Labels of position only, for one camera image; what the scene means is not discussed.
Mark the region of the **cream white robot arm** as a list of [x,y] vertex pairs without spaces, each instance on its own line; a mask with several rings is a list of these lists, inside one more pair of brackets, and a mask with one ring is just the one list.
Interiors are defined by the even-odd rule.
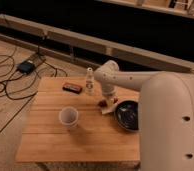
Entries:
[[116,86],[139,93],[140,171],[194,171],[194,74],[122,72],[109,60],[94,77],[106,97]]

